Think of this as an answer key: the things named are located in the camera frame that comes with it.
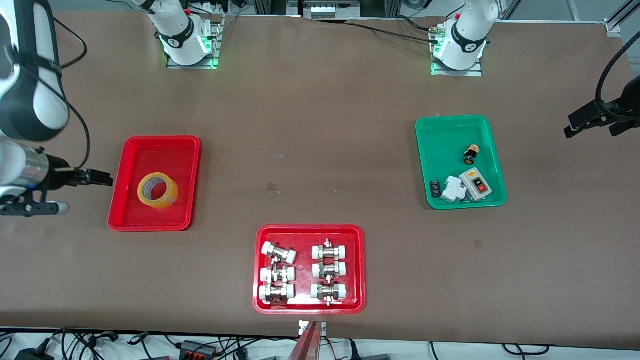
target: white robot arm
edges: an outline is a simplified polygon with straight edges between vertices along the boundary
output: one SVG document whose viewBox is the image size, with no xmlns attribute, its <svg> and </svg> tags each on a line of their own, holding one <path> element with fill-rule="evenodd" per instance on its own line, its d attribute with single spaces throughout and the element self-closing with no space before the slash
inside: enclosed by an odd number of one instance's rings
<svg viewBox="0 0 640 360">
<path fill-rule="evenodd" d="M 194 65 L 212 52 L 207 38 L 211 22 L 199 15 L 187 15 L 179 0 L 132 1 L 154 23 L 164 51 L 176 64 Z"/>
<path fill-rule="evenodd" d="M 438 25 L 445 33 L 433 56 L 454 70 L 471 68 L 482 56 L 486 37 L 497 19 L 496 0 L 465 0 L 459 19 Z"/>
<path fill-rule="evenodd" d="M 46 201 L 47 191 L 111 186 L 113 180 L 7 138 L 50 140 L 64 130 L 69 110 L 47 0 L 0 0 L 0 16 L 9 25 L 11 44 L 4 52 L 13 66 L 9 78 L 0 79 L 0 215 L 62 215 L 68 204 Z M 34 191 L 42 193 L 40 199 L 33 199 Z"/>
</svg>

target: brown table surface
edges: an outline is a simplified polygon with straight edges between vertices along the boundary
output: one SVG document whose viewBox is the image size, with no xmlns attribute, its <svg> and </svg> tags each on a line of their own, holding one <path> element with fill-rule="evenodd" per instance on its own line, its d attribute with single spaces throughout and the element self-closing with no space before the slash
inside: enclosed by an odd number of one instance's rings
<svg viewBox="0 0 640 360">
<path fill-rule="evenodd" d="M 603 26 L 496 24 L 484 77 L 450 78 L 429 74 L 422 43 L 289 17 L 239 19 L 218 70 L 166 70 L 143 14 L 57 15 L 90 48 L 64 78 L 92 132 L 88 167 L 115 174 L 130 136 L 197 135 L 195 217 L 181 233 L 115 233 L 113 189 L 93 186 L 51 193 L 67 216 L 0 219 L 1 325 L 293 336 L 322 319 L 337 338 L 640 348 L 640 133 L 563 134 L 621 47 Z M 81 51 L 58 38 L 64 61 Z M 605 98 L 631 78 L 621 60 Z M 415 121 L 461 114 L 491 121 L 502 207 L 426 204 Z M 77 120 L 44 146 L 79 162 Z M 268 223 L 362 227 L 366 308 L 256 313 Z"/>
</svg>

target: red tray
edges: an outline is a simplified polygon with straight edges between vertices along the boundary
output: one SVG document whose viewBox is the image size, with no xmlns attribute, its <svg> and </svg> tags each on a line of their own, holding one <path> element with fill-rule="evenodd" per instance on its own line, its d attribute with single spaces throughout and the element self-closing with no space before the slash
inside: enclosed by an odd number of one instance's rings
<svg viewBox="0 0 640 360">
<path fill-rule="evenodd" d="M 191 223 L 200 139 L 191 135 L 134 136 L 124 143 L 113 191 L 109 227 L 114 231 L 182 231 Z M 153 172 L 173 179 L 179 194 L 158 210 L 138 198 L 140 181 Z"/>
<path fill-rule="evenodd" d="M 335 301 L 331 306 L 311 297 L 313 278 L 311 265 L 317 260 L 311 258 L 311 247 L 321 245 L 329 238 L 334 245 L 344 245 L 347 275 L 335 281 L 346 284 L 347 297 Z M 265 241 L 277 243 L 279 247 L 290 247 L 298 252 L 293 266 L 296 268 L 296 297 L 284 306 L 271 306 L 258 296 L 260 269 L 271 264 L 271 259 L 262 255 Z M 255 264 L 253 274 L 253 307 L 260 314 L 357 314 L 365 306 L 364 277 L 364 234 L 355 225 L 265 225 L 256 236 Z"/>
</svg>

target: green tray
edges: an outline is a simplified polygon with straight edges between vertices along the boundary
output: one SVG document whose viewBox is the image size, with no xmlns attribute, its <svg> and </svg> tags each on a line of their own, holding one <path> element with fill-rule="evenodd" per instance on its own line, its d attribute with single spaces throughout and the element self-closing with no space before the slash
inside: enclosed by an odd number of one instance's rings
<svg viewBox="0 0 640 360">
<path fill-rule="evenodd" d="M 427 201 L 436 210 L 485 208 L 500 206 L 507 201 L 507 190 L 502 178 L 498 152 L 495 150 L 489 120 L 482 115 L 453 117 L 425 117 L 415 123 L 420 164 Z M 467 165 L 463 154 L 470 144 L 480 146 L 476 163 Z M 485 200 L 448 203 L 431 196 L 429 182 L 439 181 L 441 191 L 449 176 L 458 177 L 477 167 L 493 192 Z"/>
</svg>

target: tape roll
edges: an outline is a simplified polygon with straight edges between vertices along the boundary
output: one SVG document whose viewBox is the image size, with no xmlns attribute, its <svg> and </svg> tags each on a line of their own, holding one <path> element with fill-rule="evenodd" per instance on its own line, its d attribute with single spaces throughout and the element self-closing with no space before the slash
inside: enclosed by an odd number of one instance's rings
<svg viewBox="0 0 640 360">
<path fill-rule="evenodd" d="M 166 184 L 166 191 L 160 199 L 153 200 L 151 191 L 159 184 Z M 144 205 L 151 206 L 154 209 L 166 209 L 178 199 L 178 185 L 167 175 L 161 172 L 154 172 L 140 181 L 138 198 Z"/>
</svg>

